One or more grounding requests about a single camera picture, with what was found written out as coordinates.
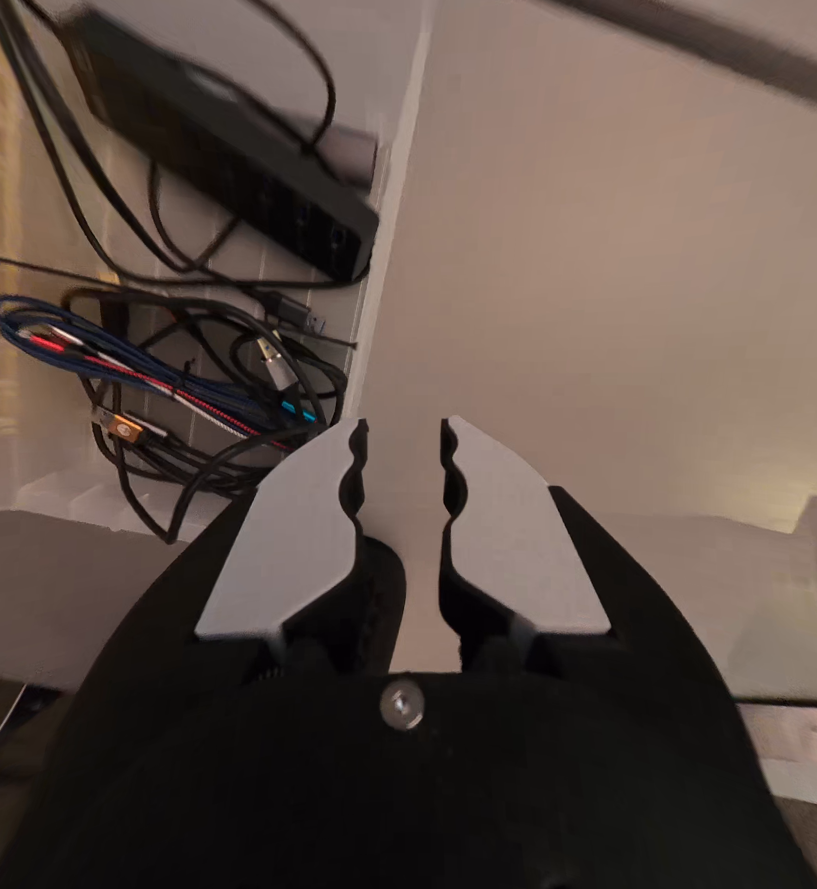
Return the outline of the clear plastic bin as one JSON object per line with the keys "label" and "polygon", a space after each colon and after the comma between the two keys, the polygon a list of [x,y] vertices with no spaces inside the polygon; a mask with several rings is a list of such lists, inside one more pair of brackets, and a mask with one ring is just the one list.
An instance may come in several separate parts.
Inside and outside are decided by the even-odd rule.
{"label": "clear plastic bin", "polygon": [[[0,513],[192,539],[358,412],[436,2],[0,2]],[[235,83],[379,217],[340,284],[90,109],[96,11]]]}

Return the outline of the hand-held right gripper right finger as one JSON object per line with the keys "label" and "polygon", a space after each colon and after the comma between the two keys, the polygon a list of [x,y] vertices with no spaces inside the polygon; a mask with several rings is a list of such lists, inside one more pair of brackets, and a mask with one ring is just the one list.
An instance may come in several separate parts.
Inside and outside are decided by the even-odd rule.
{"label": "hand-held right gripper right finger", "polygon": [[605,636],[611,623],[544,477],[523,457],[453,415],[440,429],[445,471],[439,609],[477,651],[505,638]]}

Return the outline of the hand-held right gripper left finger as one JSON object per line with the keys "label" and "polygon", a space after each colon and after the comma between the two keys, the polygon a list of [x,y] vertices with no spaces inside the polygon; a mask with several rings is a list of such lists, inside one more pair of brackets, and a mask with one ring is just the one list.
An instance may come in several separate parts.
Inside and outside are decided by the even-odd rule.
{"label": "hand-held right gripper left finger", "polygon": [[344,419],[260,483],[195,625],[201,640],[261,639],[284,653],[321,636],[338,653],[357,644],[371,600],[358,511],[368,423]]}

